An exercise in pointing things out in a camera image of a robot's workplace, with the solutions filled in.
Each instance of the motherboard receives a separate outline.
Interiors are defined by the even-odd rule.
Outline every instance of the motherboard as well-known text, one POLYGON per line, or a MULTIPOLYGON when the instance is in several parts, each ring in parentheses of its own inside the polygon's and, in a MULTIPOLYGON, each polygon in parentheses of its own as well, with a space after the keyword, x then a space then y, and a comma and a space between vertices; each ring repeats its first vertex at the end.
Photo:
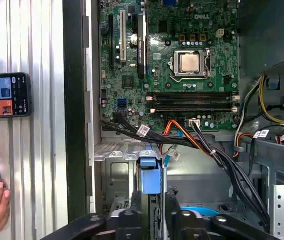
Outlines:
POLYGON ((237 0, 101 0, 101 118, 233 130, 237 0))

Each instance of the ribbed metal surface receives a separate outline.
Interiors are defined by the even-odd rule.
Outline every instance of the ribbed metal surface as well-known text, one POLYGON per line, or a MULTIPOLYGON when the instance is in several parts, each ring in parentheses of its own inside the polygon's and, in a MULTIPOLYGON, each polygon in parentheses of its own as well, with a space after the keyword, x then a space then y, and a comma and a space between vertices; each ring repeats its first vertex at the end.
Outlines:
POLYGON ((35 240, 67 224, 61 0, 0 0, 0 73, 32 80, 30 117, 0 119, 0 173, 12 191, 0 240, 35 240))

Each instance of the green circuit board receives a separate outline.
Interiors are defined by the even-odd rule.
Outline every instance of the green circuit board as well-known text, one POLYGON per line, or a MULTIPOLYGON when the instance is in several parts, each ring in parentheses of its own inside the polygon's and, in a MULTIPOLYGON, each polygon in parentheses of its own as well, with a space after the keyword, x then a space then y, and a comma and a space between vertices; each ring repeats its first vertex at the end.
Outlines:
POLYGON ((238 1, 175 1, 149 0, 143 9, 139 0, 103 2, 100 12, 101 117, 112 121, 115 112, 123 112, 132 125, 148 125, 154 131, 164 130, 168 119, 185 121, 187 126, 187 120, 193 118, 200 119, 204 131, 234 130, 236 112, 150 112, 146 101, 150 93, 238 91, 238 1), (118 51, 122 41, 121 13, 125 15, 125 61, 119 59, 118 51), (143 79, 137 70, 138 48, 131 41, 136 34, 134 15, 141 13, 145 13, 147 29, 143 79), (224 30, 223 37, 216 37, 218 29, 224 30), (205 52, 206 49, 210 51, 209 78, 183 79, 172 74, 169 64, 175 51, 205 52), (124 108, 118 107, 118 99, 127 101, 124 108))

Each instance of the white pci slot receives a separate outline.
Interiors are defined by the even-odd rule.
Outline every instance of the white pci slot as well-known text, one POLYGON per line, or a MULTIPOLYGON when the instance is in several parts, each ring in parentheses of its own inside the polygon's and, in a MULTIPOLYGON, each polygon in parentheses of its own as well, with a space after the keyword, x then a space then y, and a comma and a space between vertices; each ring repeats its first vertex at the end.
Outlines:
POLYGON ((126 62, 126 14, 125 10, 120 10, 120 61, 126 62))

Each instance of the dell logo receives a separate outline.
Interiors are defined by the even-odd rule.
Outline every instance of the dell logo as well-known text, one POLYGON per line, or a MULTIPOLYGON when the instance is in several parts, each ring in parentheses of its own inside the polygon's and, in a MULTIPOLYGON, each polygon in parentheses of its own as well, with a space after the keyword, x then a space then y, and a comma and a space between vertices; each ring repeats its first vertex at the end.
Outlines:
POLYGON ((208 16, 208 14, 203 14, 203 15, 194 15, 194 19, 210 19, 210 17, 208 16))

